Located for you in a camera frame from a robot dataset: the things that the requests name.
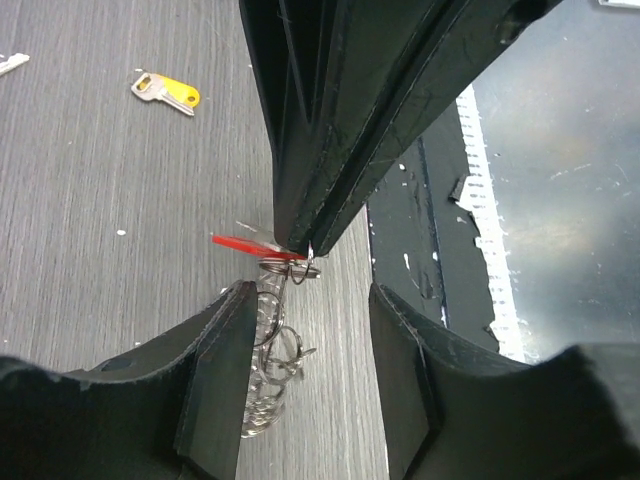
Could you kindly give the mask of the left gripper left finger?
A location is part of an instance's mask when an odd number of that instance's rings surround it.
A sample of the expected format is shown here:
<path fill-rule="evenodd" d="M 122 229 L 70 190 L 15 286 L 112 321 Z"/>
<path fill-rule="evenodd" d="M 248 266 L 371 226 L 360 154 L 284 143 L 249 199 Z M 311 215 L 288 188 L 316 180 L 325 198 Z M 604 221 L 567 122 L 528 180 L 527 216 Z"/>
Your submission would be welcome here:
<path fill-rule="evenodd" d="M 5 479 L 231 479 L 257 323 L 239 281 L 181 324 L 91 370 L 1 360 Z"/>

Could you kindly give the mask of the red tag key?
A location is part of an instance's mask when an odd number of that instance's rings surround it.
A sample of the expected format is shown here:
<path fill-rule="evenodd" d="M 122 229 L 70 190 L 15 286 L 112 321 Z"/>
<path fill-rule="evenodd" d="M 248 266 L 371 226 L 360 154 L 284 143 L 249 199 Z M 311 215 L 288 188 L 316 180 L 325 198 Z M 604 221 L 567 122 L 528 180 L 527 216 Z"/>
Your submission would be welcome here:
<path fill-rule="evenodd" d="M 270 230 L 239 220 L 236 221 L 236 224 L 243 229 L 244 236 L 213 235 L 212 242 L 258 258 L 307 260 L 306 256 L 291 252 L 278 245 Z"/>

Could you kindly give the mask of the large metal keyring disc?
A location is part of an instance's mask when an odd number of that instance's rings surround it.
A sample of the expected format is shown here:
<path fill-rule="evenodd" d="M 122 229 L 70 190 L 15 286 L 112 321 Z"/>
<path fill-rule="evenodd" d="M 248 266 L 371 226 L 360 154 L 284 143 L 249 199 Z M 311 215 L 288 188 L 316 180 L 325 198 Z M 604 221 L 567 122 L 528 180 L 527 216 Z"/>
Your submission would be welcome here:
<path fill-rule="evenodd" d="M 290 382 L 304 377 L 303 361 L 315 350 L 304 346 L 300 334 L 286 323 L 286 291 L 316 279 L 320 271 L 311 260 L 266 257 L 259 261 L 256 281 L 257 326 L 241 437 L 256 437 L 275 424 L 285 410 Z"/>

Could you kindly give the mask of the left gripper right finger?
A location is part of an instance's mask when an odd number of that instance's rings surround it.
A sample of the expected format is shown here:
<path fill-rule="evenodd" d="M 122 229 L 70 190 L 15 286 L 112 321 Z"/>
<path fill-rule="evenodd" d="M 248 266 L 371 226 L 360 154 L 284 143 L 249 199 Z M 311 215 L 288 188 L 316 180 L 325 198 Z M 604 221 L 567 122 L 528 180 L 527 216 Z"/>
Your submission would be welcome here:
<path fill-rule="evenodd" d="M 635 479 L 639 348 L 570 347 L 536 365 L 369 294 L 393 479 Z"/>

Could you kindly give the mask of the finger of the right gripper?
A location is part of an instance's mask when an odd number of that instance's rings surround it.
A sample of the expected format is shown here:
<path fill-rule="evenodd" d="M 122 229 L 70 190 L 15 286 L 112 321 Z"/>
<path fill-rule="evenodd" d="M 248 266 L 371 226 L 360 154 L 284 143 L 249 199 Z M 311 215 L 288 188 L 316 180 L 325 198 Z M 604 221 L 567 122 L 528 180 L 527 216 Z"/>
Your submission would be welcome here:
<path fill-rule="evenodd" d="M 446 1 L 243 1 L 272 152 L 274 233 L 313 249 L 316 216 Z"/>
<path fill-rule="evenodd" d="M 328 254 L 396 158 L 556 1 L 446 1 L 391 88 L 391 99 L 316 216 L 312 244 Z"/>

